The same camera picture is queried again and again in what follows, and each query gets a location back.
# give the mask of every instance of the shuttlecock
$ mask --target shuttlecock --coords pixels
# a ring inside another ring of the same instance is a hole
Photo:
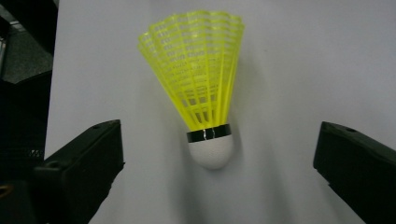
[[[233,154],[227,117],[243,31],[240,17],[201,10],[172,15],[139,36],[141,53],[191,131],[193,159],[207,169]]]

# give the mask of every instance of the black band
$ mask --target black band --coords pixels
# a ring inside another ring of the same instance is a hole
[[[231,134],[230,124],[220,125],[219,127],[203,129],[187,133],[189,143],[201,142],[213,138],[220,138]]]

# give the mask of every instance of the white table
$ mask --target white table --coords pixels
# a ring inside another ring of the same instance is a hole
[[[137,50],[148,25],[221,9],[246,24],[223,170],[192,162],[185,127]],[[126,165],[91,223],[362,223],[312,166],[323,120],[396,148],[393,0],[63,0],[47,157],[121,119]]]

